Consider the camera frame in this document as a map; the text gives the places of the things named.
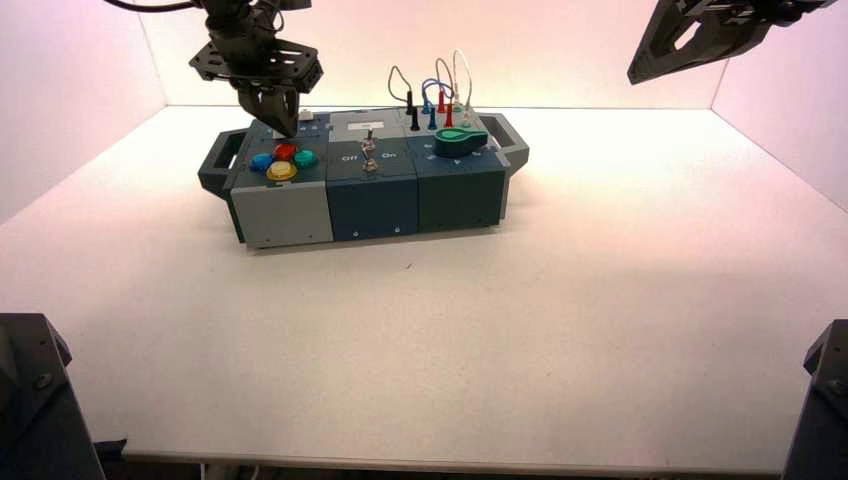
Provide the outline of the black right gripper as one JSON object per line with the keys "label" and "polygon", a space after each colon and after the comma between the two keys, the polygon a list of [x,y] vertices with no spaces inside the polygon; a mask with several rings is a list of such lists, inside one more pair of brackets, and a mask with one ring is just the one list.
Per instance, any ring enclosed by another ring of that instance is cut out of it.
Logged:
{"label": "black right gripper", "polygon": [[762,26],[788,27],[835,1],[659,1],[627,71],[636,85],[724,60],[762,41]]}

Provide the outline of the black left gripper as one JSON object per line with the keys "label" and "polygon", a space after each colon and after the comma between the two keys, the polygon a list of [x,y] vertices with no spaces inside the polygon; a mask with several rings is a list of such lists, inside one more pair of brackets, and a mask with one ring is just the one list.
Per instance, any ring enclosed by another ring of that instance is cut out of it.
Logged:
{"label": "black left gripper", "polygon": [[189,65],[205,81],[249,85],[238,89],[239,104],[284,138],[298,131],[298,93],[310,93],[323,76],[315,48],[280,39],[249,64],[227,62],[209,42]]}

